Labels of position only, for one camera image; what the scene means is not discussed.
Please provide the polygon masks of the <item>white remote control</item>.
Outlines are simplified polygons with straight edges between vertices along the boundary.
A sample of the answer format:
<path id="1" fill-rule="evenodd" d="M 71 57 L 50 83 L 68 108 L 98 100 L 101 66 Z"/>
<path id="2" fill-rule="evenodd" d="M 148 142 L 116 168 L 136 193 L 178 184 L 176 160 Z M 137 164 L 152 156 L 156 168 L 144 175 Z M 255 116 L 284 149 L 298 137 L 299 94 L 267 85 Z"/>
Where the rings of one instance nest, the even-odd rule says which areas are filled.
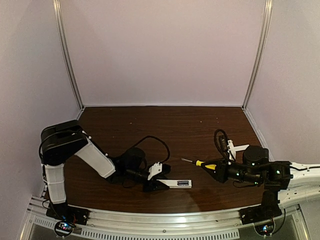
<path id="1" fill-rule="evenodd" d="M 184 180 L 176 180 L 176 179 L 158 179 L 158 181 L 166 184 L 170 189 L 191 189 L 192 188 L 192 181 L 190 179 Z M 189 181 L 189 186 L 177 186 L 177 181 Z"/>

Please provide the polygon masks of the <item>yellow handled screwdriver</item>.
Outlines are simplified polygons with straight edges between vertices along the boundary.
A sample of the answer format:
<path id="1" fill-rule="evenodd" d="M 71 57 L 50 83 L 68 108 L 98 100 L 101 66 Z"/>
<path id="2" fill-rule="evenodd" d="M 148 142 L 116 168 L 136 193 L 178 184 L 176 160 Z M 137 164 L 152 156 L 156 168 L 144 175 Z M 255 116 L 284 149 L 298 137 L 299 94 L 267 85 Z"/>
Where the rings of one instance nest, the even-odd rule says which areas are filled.
<path id="1" fill-rule="evenodd" d="M 188 163 L 192 163 L 195 166 L 204 168 L 204 169 L 209 169 L 209 170 L 216 170 L 217 165 L 216 164 L 212 164 L 212 163 L 206 163 L 204 161 L 201 160 L 190 160 L 190 159 L 186 159 L 186 158 L 181 158 L 182 161 L 188 162 Z"/>

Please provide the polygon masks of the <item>white battery cover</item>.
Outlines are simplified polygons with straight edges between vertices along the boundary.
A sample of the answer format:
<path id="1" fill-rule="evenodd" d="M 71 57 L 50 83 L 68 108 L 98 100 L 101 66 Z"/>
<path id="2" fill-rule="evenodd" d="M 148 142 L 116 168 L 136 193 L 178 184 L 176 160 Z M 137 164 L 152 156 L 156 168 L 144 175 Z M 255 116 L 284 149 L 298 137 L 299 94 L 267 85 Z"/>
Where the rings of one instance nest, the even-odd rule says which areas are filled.
<path id="1" fill-rule="evenodd" d="M 231 151 L 233 151 L 233 152 L 245 151 L 249 146 L 250 146 L 249 144 L 239 145 L 239 146 L 232 146 L 231 147 Z"/>

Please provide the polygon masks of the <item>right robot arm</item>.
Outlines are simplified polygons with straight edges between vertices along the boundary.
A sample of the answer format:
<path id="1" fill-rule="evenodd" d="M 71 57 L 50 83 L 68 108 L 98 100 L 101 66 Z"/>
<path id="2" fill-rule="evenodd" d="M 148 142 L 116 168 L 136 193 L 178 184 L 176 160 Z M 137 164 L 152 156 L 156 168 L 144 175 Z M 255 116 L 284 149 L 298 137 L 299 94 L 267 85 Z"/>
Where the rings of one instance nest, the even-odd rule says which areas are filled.
<path id="1" fill-rule="evenodd" d="M 205 170 L 214 180 L 225 183 L 248 183 L 263 186 L 261 204 L 253 210 L 276 216 L 280 210 L 279 192 L 320 184 L 320 166 L 290 161 L 270 161 L 269 150 L 257 145 L 228 145 L 220 150 L 223 158 L 200 161 L 195 165 Z"/>

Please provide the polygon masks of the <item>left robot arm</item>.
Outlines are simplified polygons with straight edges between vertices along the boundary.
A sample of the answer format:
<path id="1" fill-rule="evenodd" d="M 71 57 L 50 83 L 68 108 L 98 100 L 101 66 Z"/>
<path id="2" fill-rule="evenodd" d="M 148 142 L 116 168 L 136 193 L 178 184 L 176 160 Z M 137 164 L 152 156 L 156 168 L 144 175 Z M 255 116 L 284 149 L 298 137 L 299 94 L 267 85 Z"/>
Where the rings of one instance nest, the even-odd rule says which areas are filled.
<path id="1" fill-rule="evenodd" d="M 154 139 L 164 147 L 167 144 L 155 136 L 145 136 L 124 153 L 110 157 L 83 130 L 78 120 L 71 120 L 46 127 L 40 134 L 38 154 L 43 169 L 43 179 L 48 186 L 48 195 L 53 208 L 65 211 L 68 208 L 65 191 L 64 166 L 76 156 L 94 169 L 110 184 L 123 184 L 127 179 L 142 185 L 148 197 L 154 191 L 169 190 L 165 175 L 171 167 L 164 160 L 148 165 L 145 152 L 138 145 Z"/>

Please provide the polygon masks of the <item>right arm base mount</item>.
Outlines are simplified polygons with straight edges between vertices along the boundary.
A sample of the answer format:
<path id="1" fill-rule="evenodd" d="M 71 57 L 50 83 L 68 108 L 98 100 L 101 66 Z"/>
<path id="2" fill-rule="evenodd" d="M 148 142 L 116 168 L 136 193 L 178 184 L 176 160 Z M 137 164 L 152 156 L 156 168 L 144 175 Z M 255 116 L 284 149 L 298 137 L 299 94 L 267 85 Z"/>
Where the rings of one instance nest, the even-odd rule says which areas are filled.
<path id="1" fill-rule="evenodd" d="M 260 204 L 257 206 L 242 208 L 238 212 L 243 225 L 270 220 L 282 215 L 282 210 L 278 204 Z"/>

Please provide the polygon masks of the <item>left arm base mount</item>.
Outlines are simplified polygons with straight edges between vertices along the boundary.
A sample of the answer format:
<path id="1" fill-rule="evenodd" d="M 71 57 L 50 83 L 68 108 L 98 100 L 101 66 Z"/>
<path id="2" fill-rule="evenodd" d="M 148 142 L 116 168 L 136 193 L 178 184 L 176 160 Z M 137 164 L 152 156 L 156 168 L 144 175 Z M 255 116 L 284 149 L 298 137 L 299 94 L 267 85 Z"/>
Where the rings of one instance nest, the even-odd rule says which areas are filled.
<path id="1" fill-rule="evenodd" d="M 46 216 L 75 225 L 87 224 L 90 211 L 85 208 L 69 206 L 66 203 L 50 204 Z"/>

